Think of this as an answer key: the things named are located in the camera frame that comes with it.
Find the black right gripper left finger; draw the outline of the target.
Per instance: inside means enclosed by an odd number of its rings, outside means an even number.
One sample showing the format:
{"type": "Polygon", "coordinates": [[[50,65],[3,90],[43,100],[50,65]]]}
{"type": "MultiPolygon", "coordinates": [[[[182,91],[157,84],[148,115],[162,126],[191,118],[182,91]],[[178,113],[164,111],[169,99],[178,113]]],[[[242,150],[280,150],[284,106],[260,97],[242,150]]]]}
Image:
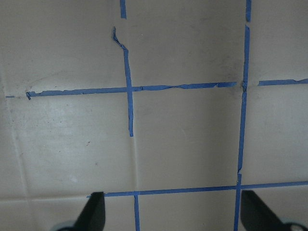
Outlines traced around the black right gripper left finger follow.
{"type": "Polygon", "coordinates": [[[105,201],[103,192],[93,192],[73,225],[74,231],[103,231],[105,201]]]}

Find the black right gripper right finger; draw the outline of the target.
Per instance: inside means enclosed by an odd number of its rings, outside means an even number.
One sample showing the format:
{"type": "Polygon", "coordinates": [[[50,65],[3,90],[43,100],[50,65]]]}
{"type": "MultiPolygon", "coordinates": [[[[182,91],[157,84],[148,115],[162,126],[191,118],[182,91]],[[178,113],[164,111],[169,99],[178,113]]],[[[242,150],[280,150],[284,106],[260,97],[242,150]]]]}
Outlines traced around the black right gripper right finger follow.
{"type": "Polygon", "coordinates": [[[288,231],[289,226],[252,190],[241,193],[240,219],[246,231],[288,231]]]}

